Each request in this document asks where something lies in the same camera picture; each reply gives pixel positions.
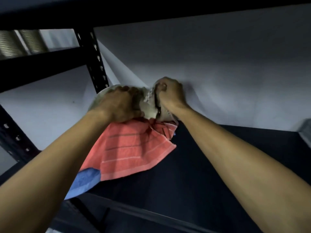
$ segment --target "person's left arm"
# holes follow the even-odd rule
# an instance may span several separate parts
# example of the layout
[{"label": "person's left arm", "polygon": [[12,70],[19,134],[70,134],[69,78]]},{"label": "person's left arm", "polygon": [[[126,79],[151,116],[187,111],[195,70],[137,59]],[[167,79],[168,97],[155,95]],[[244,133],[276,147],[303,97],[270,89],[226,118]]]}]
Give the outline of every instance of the person's left arm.
[{"label": "person's left arm", "polygon": [[0,187],[0,232],[45,232],[92,146],[111,122],[141,117],[136,88],[109,91],[95,109]]}]

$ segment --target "coral striped towel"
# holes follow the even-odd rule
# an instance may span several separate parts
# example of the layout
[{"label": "coral striped towel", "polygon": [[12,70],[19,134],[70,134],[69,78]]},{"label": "coral striped towel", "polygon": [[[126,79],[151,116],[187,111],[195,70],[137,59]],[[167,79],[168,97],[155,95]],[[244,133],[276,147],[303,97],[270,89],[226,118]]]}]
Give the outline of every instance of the coral striped towel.
[{"label": "coral striped towel", "polygon": [[132,119],[111,123],[96,141],[80,171],[99,169],[101,181],[148,170],[164,159],[176,145],[170,142],[175,122]]}]

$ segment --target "gold ribbed object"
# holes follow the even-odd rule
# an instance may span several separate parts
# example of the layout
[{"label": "gold ribbed object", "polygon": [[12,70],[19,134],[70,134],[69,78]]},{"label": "gold ribbed object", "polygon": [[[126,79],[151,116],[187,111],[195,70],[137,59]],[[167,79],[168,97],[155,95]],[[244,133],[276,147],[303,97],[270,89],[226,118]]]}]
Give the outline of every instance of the gold ribbed object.
[{"label": "gold ribbed object", "polygon": [[19,33],[32,54],[49,51],[39,30],[19,30]]},{"label": "gold ribbed object", "polygon": [[6,58],[27,55],[25,48],[14,31],[0,31],[0,51]]}]

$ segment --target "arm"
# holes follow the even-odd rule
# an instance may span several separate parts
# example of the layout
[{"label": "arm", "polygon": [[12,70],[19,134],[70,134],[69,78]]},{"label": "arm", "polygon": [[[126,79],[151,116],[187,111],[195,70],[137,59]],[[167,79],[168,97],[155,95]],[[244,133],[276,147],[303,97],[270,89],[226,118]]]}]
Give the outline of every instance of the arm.
[{"label": "arm", "polygon": [[181,84],[161,80],[160,101],[185,124],[224,183],[265,232],[311,232],[311,187],[256,147],[192,110]]},{"label": "arm", "polygon": [[110,122],[143,116],[137,89],[119,87],[0,187],[0,232],[45,232],[93,144]]}]

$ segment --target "blue fabric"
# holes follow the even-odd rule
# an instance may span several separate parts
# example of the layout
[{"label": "blue fabric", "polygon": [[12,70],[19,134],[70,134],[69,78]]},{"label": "blue fabric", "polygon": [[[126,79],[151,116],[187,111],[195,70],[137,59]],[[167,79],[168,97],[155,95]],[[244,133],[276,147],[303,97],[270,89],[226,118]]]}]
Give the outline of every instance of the blue fabric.
[{"label": "blue fabric", "polygon": [[65,200],[76,197],[89,189],[94,187],[100,182],[100,171],[94,168],[87,168],[81,172],[78,172],[75,180],[73,181]]}]

